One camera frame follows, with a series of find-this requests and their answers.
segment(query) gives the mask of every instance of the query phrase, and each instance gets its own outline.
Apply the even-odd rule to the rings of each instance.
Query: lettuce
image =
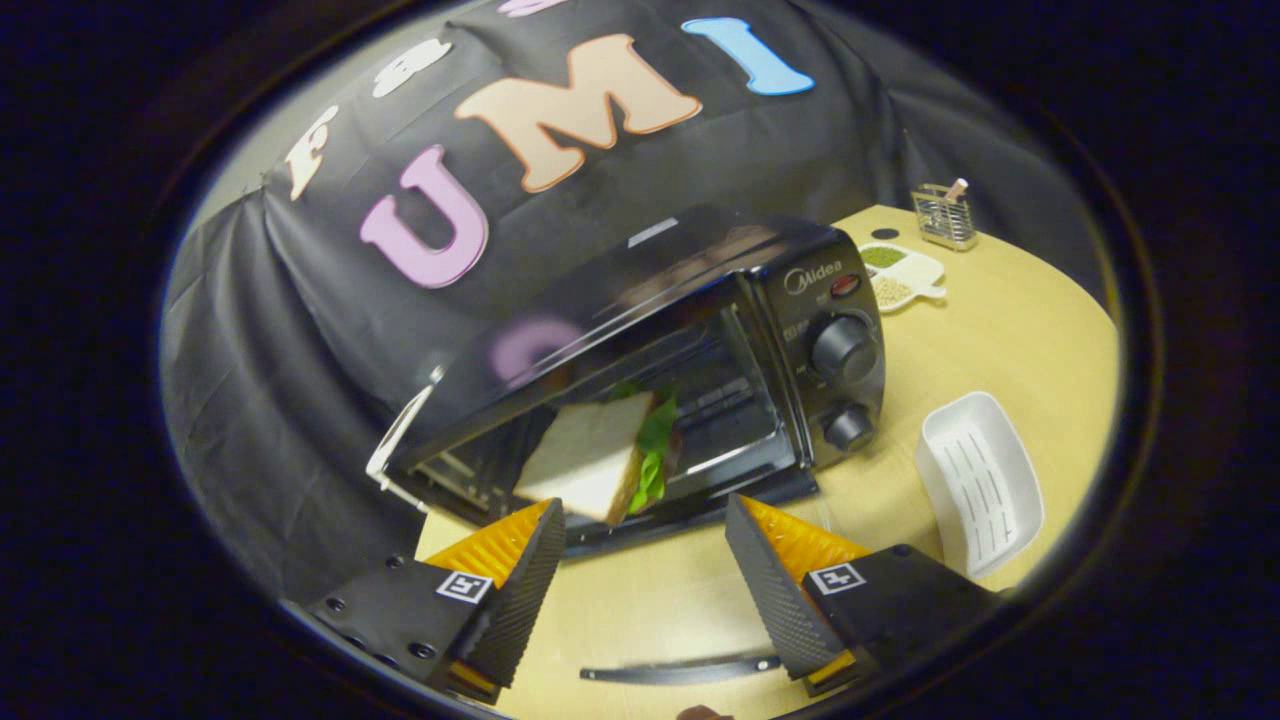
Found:
[[[622,400],[639,391],[640,387],[635,383],[618,383],[609,398]],[[671,448],[671,433],[676,427],[676,393],[668,388],[658,397],[662,404],[649,413],[636,434],[636,447],[644,454],[644,460],[640,462],[640,483],[627,506],[628,515],[637,512],[650,498],[662,500],[667,495],[664,461]]]

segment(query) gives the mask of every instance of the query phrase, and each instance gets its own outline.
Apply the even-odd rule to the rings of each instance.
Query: midea logo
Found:
[[[782,277],[782,287],[787,288],[787,292],[791,295],[800,295],[801,292],[809,290],[809,286],[813,283],[836,274],[840,269],[840,260],[836,260],[829,265],[820,265],[809,270],[804,268],[791,268],[787,270],[787,274]]]

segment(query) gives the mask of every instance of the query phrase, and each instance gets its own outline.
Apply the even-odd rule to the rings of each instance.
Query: white plastic tray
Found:
[[[905,258],[902,258],[901,260],[893,263],[887,268],[882,268],[879,265],[869,263],[864,258],[863,261],[867,264],[869,269],[874,270],[876,273],[876,277],[872,278],[872,287],[876,287],[877,278],[887,277],[905,284],[908,288],[911,290],[911,293],[900,301],[891,304],[878,304],[881,313],[892,313],[895,310],[905,307],[909,302],[920,296],[924,297],[946,296],[947,293],[946,288],[937,287],[936,284],[933,284],[940,279],[942,279],[943,273],[946,273],[946,268],[942,266],[942,263],[938,263],[937,260],[929,258],[928,255],[923,255],[920,252],[915,252],[914,250],[908,250],[905,247],[890,242],[868,242],[867,245],[859,247],[859,251],[865,252],[867,250],[870,250],[873,247],[887,247],[890,250],[896,250],[902,255],[905,255]]]
[[[982,578],[1039,533],[1044,502],[1036,469],[1009,415],[973,392],[924,419],[915,450],[951,569]]]

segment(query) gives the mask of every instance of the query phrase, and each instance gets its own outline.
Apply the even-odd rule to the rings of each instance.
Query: letter m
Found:
[[[573,174],[586,159],[576,147],[556,145],[548,128],[596,147],[613,147],[618,137],[611,99],[625,113],[622,128],[637,135],[687,120],[703,109],[696,97],[681,95],[636,55],[632,42],[627,35],[589,40],[568,53],[568,87],[499,79],[463,100],[454,115],[488,123],[525,164],[524,188],[541,192]]]

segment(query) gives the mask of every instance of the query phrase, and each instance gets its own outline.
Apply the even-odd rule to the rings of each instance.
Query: toaster oven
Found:
[[[698,206],[553,282],[470,341],[396,419],[366,468],[421,511],[484,525],[527,505],[524,462],[566,404],[621,383],[675,388],[678,460],[618,525],[570,515],[566,556],[722,519],[731,493],[778,505],[869,442],[884,392],[879,313],[844,232]]]

